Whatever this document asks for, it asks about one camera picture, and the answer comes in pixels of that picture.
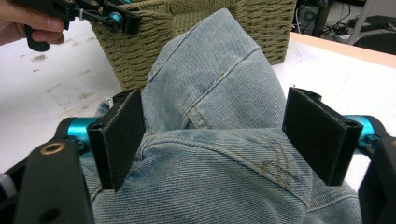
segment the finger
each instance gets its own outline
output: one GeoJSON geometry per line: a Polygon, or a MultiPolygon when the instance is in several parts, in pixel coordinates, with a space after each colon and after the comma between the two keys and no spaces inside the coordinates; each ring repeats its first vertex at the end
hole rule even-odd
{"type": "Polygon", "coordinates": [[[0,20],[27,24],[36,30],[61,32],[64,29],[61,19],[13,4],[10,0],[0,1],[0,20]]]}
{"type": "Polygon", "coordinates": [[[53,44],[61,44],[64,42],[64,34],[61,32],[49,32],[49,31],[34,31],[32,38],[38,42],[49,42],[53,44]]]}

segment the denim fabric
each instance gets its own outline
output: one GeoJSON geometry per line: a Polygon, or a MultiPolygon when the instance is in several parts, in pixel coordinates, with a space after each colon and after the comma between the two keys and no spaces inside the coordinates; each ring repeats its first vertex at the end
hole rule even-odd
{"type": "Polygon", "coordinates": [[[276,75],[227,9],[163,48],[143,106],[148,131],[118,193],[81,159],[96,222],[361,222],[356,192],[326,187],[281,131],[276,75]]]}

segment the wicker basket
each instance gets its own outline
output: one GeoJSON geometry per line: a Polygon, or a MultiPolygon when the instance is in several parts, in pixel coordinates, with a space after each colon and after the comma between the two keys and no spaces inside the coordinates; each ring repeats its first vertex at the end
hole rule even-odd
{"type": "Polygon", "coordinates": [[[213,12],[227,7],[262,47],[271,64],[282,63],[296,0],[134,0],[122,7],[142,17],[138,35],[92,25],[123,89],[143,88],[162,47],[213,12]]]}

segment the white table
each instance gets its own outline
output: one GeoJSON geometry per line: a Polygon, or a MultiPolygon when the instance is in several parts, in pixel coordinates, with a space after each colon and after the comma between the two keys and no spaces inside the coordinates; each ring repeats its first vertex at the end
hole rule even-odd
{"type": "MultiPolygon", "coordinates": [[[[0,47],[0,172],[50,140],[62,119],[91,117],[121,91],[87,22],[72,22],[65,36],[44,53],[25,40],[0,47]]],[[[273,67],[285,94],[289,86],[314,91],[340,114],[375,116],[396,135],[395,66],[394,56],[292,34],[286,61],[273,67]]],[[[367,163],[352,162],[346,180],[355,189],[367,163]]]]}

